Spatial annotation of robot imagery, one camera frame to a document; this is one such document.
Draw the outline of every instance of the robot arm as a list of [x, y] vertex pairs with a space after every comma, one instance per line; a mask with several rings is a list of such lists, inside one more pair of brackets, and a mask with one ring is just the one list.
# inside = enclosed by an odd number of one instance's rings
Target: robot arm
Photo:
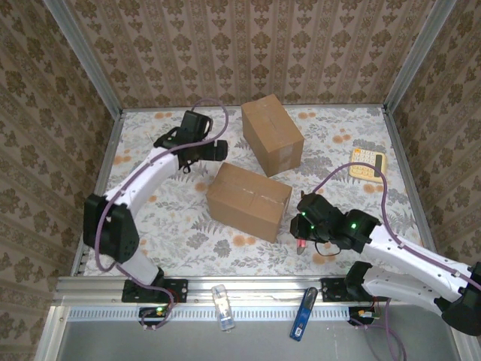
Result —
[[398, 243], [377, 218], [359, 210], [343, 214], [315, 193], [303, 194], [297, 208], [300, 213], [292, 219], [290, 229], [297, 239], [331, 242], [341, 250], [386, 261], [408, 274], [397, 275], [356, 262], [345, 278], [352, 296], [399, 299], [439, 314], [461, 332], [481, 335], [481, 292], [471, 284], [481, 281], [481, 262], [470, 268], [406, 239], [398, 237]]
[[[147, 158], [121, 184], [103, 196], [91, 194], [84, 208], [83, 242], [95, 248], [95, 240], [99, 237], [99, 253], [111, 256], [123, 271], [140, 283], [162, 285], [163, 270], [138, 247], [139, 235], [134, 219], [168, 177], [180, 169], [188, 173], [190, 165], [199, 160], [223, 161], [227, 157], [226, 141], [203, 141], [211, 129], [212, 119], [187, 111], [180, 127], [157, 139]], [[102, 221], [105, 211], [107, 216]]]

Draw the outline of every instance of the gray floor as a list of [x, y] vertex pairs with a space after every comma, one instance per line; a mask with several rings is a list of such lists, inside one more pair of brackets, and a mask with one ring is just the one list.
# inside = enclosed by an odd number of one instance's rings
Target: gray floor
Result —
[[[456, 361], [451, 332], [443, 321], [411, 306], [391, 310], [409, 361]], [[383, 331], [355, 330], [347, 323], [310, 322], [301, 342], [289, 338], [290, 322], [238, 322], [230, 333], [212, 322], [172, 322], [156, 332], [138, 323], [69, 323], [58, 360], [373, 360], [371, 340], [382, 360], [390, 360]]]

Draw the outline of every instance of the wire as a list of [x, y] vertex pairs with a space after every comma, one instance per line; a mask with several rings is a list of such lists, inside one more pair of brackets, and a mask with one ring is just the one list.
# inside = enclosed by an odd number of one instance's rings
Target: wire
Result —
[[225, 108], [224, 104], [220, 101], [220, 100], [217, 100], [217, 99], [212, 99], [212, 98], [203, 98], [199, 101], [197, 101], [194, 106], [192, 107], [192, 111], [195, 110], [196, 107], [198, 107], [201, 103], [203, 102], [213, 102], [213, 103], [216, 103], [218, 104], [218, 106], [221, 107], [221, 109], [224, 111], [224, 115], [225, 115], [225, 124], [222, 128], [222, 130], [216, 135], [214, 136], [213, 138], [210, 138], [210, 139], [205, 139], [203, 141], [198, 141], [198, 142], [195, 142], [195, 143], [188, 143], [188, 144], [182, 144], [182, 145], [178, 145], [176, 147], [173, 147], [171, 149], [168, 149], [164, 152], [161, 152], [160, 154], [158, 154], [157, 156], [154, 156], [148, 163], [146, 163], [144, 166], [142, 166], [140, 169], [138, 169], [127, 181], [126, 183], [119, 189], [119, 191], [117, 193], [115, 193], [112, 197], [112, 199], [107, 203], [107, 205], [105, 206], [101, 216], [100, 216], [100, 219], [98, 220], [98, 225], [97, 225], [97, 231], [96, 231], [96, 234], [95, 234], [95, 243], [94, 243], [94, 251], [95, 251], [95, 263], [97, 264], [97, 267], [98, 269], [100, 269], [101, 271], [103, 272], [108, 272], [110, 271], [115, 265], [117, 267], [117, 269], [119, 269], [119, 271], [121, 271], [125, 276], [127, 276], [128, 278], [130, 278], [134, 283], [136, 283], [138, 286], [140, 287], [143, 287], [147, 290], [155, 290], [155, 291], [160, 291], [160, 292], [163, 292], [165, 293], [168, 298], [171, 300], [171, 307], [168, 308], [168, 310], [166, 311], [166, 314], [165, 314], [165, 318], [162, 322], [160, 322], [158, 325], [156, 325], [156, 327], [152, 327], [151, 329], [158, 329], [159, 327], [162, 327], [164, 325], [164, 323], [167, 321], [167, 318], [168, 318], [168, 315], [170, 314], [171, 312], [171, 309], [174, 307], [174, 297], [172, 296], [172, 293], [170, 293], [168, 290], [166, 290], [165, 288], [162, 288], [162, 287], [155, 287], [155, 286], [150, 286], [150, 285], [146, 285], [146, 284], [143, 284], [141, 281], [139, 281], [137, 278], [135, 278], [134, 276], [130, 275], [127, 271], [125, 271], [120, 265], [118, 265], [115, 261], [109, 265], [108, 267], [104, 267], [102, 264], [101, 264], [101, 261], [100, 261], [100, 238], [101, 238], [101, 231], [102, 231], [102, 228], [104, 227], [104, 223], [105, 223], [105, 220], [107, 219], [107, 215], [108, 215], [108, 212], [109, 210], [112, 208], [112, 205], [115, 203], [115, 201], [129, 188], [129, 186], [142, 174], [144, 173], [144, 171], [149, 168], [153, 163], [157, 162], [159, 159], [161, 159], [163, 156], [166, 156], [167, 154], [170, 154], [170, 153], [173, 153], [173, 152], [176, 152], [178, 150], [182, 150], [182, 149], [186, 149], [186, 148], [189, 148], [189, 147], [197, 147], [199, 145], [205, 145], [205, 144], [209, 144], [210, 142], [212, 141], [215, 141], [216, 139], [219, 139], [225, 132], [225, 130], [227, 129], [227, 125], [228, 125], [228, 111], [227, 109]]
[[[401, 352], [402, 352], [402, 357], [403, 357], [403, 361], [407, 361], [407, 352], [406, 352], [406, 348], [401, 340], [401, 337], [399, 337], [399, 335], [396, 333], [396, 331], [392, 330], [392, 329], [387, 329], [386, 326], [381, 326], [381, 325], [364, 325], [363, 323], [357, 321], [355, 318], [351, 318], [350, 319], [352, 322], [358, 324], [360, 327], [364, 327], [364, 330], [367, 331], [368, 329], [386, 329], [386, 332], [388, 334], [391, 334], [392, 337], [394, 337], [394, 339], [396, 340], [396, 342], [398, 343], [398, 346], [399, 348], [401, 349]], [[372, 344], [369, 342], [369, 339], [368, 339], [368, 346], [369, 346], [369, 349], [371, 350], [371, 352], [373, 353], [374, 357], [377, 359], [377, 360], [381, 360], [377, 355], [376, 353], [374, 352], [374, 349], [373, 349], [373, 346]], [[394, 357], [393, 358], [394, 361], [398, 361], [398, 358], [397, 357]]]
[[386, 176], [376, 167], [372, 166], [371, 164], [368, 164], [368, 163], [364, 163], [364, 162], [349, 162], [349, 163], [346, 163], [346, 164], [343, 164], [341, 165], [340, 167], [336, 168], [330, 175], [328, 175], [321, 183], [319, 186], [317, 186], [316, 188], [314, 188], [313, 190], [313, 193], [316, 193], [319, 188], [321, 188], [322, 186], [324, 186], [324, 184], [326, 184], [327, 181], [329, 181], [329, 179], [332, 178], [332, 176], [336, 173], [338, 173], [341, 169], [344, 169], [346, 167], [349, 167], [351, 165], [362, 165], [364, 167], [368, 167], [368, 168], [371, 168], [373, 169], [375, 172], [377, 172], [381, 178], [383, 179], [383, 185], [384, 185], [384, 190], [383, 190], [383, 197], [381, 198], [381, 211], [383, 213], [383, 221], [384, 221], [384, 226], [386, 227], [389, 235], [392, 237], [392, 239], [394, 240], [395, 243], [398, 244], [398, 246], [401, 246], [403, 247], [407, 252], [413, 254], [414, 256], [417, 256], [418, 258], [422, 259], [423, 261], [426, 261], [427, 263], [431, 263], [432, 265], [435, 265], [441, 269], [443, 269], [444, 271], [447, 271], [449, 272], [451, 275], [453, 275], [454, 277], [460, 277], [463, 281], [466, 281], [468, 282], [469, 284], [471, 284], [473, 287], [477, 288], [479, 291], [481, 291], [481, 284], [478, 284], [475, 280], [472, 280], [470, 279], [468, 276], [462, 274], [461, 272], [459, 272], [457, 269], [454, 269], [454, 268], [451, 268], [441, 262], [438, 262], [437, 260], [435, 259], [432, 259], [431, 257], [429, 256], [426, 256], [420, 252], [418, 252], [417, 250], [414, 250], [413, 248], [405, 245], [399, 238], [398, 236], [394, 233], [394, 231], [392, 230], [391, 226], [389, 225], [389, 219], [388, 219], [388, 216], [387, 216], [387, 212], [386, 212], [386, 199], [387, 199], [387, 195], [388, 195], [388, 181], [386, 180]]
[[398, 358], [396, 357], [396, 352], [394, 351], [394, 347], [391, 343], [391, 338], [389, 337], [389, 304], [391, 303], [391, 299], [388, 299], [386, 302], [386, 310], [384, 311], [384, 327], [386, 328], [386, 339], [388, 340], [388, 347], [389, 352], [391, 353], [391, 357], [394, 361]]
[[370, 310], [374, 309], [374, 313], [376, 313], [376, 300], [377, 300], [377, 297], [373, 296], [373, 303], [371, 304], [371, 308], [369, 308]]
[[314, 247], [316, 248], [317, 253], [320, 254], [320, 255], [323, 256], [323, 257], [337, 256], [337, 255], [341, 252], [341, 249], [339, 248], [339, 251], [338, 251], [337, 253], [333, 253], [333, 254], [323, 254], [323, 253], [320, 253], [320, 252], [319, 252], [319, 248], [317, 248], [317, 243], [318, 243], [318, 242], [314, 242]]
[[379, 305], [379, 299], [377, 297], [375, 297], [375, 298], [377, 299], [377, 310], [379, 312], [379, 317], [381, 317], [383, 315], [383, 310], [382, 310], [381, 306]]
[[170, 289], [170, 288], [167, 288], [167, 291], [172, 293], [172, 296], [175, 297], [175, 305], [178, 305], [179, 303], [179, 295], [177, 295], [177, 292], [175, 292], [174, 290]]
[[147, 316], [150, 315], [150, 314], [153, 314], [155, 311], [156, 311], [155, 309], [151, 309], [151, 310], [145, 311], [145, 312], [142, 314], [142, 316], [141, 316], [141, 325], [142, 325], [142, 327], [143, 327], [144, 329], [147, 329], [147, 327], [148, 327], [148, 326], [145, 324], [145, 317], [147, 317]]

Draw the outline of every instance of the table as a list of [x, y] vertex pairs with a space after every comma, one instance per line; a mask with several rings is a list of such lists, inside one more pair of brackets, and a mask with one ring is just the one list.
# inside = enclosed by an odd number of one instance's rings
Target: table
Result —
[[[421, 244], [419, 231], [392, 148], [381, 108], [329, 108], [286, 106], [291, 118], [305, 137], [302, 164], [297, 169], [273, 176], [293, 187], [277, 243], [271, 244], [210, 218], [205, 194], [220, 167], [219, 162], [199, 162], [190, 174], [181, 171], [169, 178], [152, 194], [135, 219], [141, 249], [168, 276], [274, 276], [344, 275], [356, 260], [367, 260], [353, 251], [337, 256], [317, 254], [313, 244], [300, 256], [296, 241], [289, 233], [290, 220], [296, 215], [301, 191], [310, 192], [339, 165], [349, 162], [352, 149], [360, 147], [387, 156], [387, 212], [395, 232]], [[125, 115], [125, 122], [108, 181], [108, 189], [118, 184], [150, 152], [153, 142], [174, 126], [179, 126], [185, 109], [136, 111]], [[216, 108], [197, 111], [213, 118], [211, 134], [223, 125], [223, 112]], [[240, 107], [230, 107], [229, 127], [222, 137], [228, 141], [227, 162], [264, 174], [242, 136]], [[347, 169], [334, 176], [322, 194], [342, 211], [358, 208], [381, 219], [383, 186], [348, 175]], [[335, 246], [319, 247], [326, 254]], [[102, 262], [111, 262], [103, 256]], [[370, 259], [390, 271], [390, 265]], [[100, 272], [90, 251], [85, 275]], [[119, 275], [113, 270], [109, 275]]]

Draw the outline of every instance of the floral tablecloth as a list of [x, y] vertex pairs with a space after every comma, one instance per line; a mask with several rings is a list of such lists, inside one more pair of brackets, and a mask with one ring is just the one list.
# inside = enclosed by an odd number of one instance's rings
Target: floral tablecloth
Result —
[[[337, 256], [317, 254], [312, 243], [299, 256], [289, 233], [301, 190], [310, 192], [332, 170], [349, 162], [352, 149], [360, 147], [387, 156], [389, 182], [387, 210], [392, 228], [421, 244], [410, 202], [380, 108], [286, 107], [305, 137], [302, 164], [273, 179], [293, 187], [277, 243], [271, 244], [212, 220], [205, 198], [207, 188], [220, 167], [218, 162], [200, 162], [190, 174], [181, 171], [155, 191], [139, 211], [135, 222], [141, 249], [170, 276], [244, 275], [342, 275], [356, 260], [366, 260], [353, 251]], [[118, 184], [149, 153], [152, 143], [180, 125], [184, 109], [163, 112], [127, 113], [122, 137], [110, 174], [108, 188]], [[221, 110], [198, 108], [214, 119], [213, 132], [224, 122]], [[264, 174], [242, 136], [241, 109], [229, 109], [230, 123], [222, 137], [228, 141], [227, 162]], [[330, 180], [320, 192], [342, 211], [362, 209], [381, 219], [383, 186], [352, 178], [347, 169]], [[335, 253], [334, 245], [319, 247]], [[106, 256], [103, 262], [111, 262]], [[371, 260], [380, 265], [379, 260]], [[102, 275], [90, 251], [85, 275]], [[109, 275], [118, 275], [112, 271]]]

